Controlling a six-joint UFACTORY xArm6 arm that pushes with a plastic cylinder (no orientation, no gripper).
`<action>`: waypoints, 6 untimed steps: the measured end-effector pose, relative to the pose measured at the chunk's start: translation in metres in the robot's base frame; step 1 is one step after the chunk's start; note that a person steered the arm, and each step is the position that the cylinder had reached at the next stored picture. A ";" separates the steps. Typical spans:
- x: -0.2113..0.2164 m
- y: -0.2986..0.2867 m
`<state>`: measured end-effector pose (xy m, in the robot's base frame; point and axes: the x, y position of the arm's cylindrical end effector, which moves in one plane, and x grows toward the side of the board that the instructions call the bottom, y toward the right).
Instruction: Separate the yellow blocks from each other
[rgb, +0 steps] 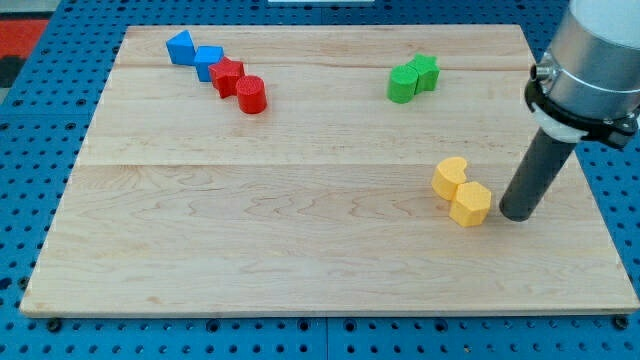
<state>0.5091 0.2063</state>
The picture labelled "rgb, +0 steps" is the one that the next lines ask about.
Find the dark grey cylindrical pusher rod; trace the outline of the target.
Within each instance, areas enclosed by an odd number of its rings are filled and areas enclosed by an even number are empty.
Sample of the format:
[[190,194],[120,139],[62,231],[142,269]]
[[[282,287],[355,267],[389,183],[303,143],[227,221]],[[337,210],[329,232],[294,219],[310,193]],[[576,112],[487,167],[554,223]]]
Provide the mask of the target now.
[[528,220],[576,147],[539,129],[499,203],[509,220]]

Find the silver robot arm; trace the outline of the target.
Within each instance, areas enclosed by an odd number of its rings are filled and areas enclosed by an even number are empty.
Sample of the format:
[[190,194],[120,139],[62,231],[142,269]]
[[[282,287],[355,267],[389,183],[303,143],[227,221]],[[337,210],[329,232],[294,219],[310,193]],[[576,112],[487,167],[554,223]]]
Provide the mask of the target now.
[[624,148],[639,130],[639,4],[571,0],[524,90],[539,129],[501,213],[527,220],[582,141]]

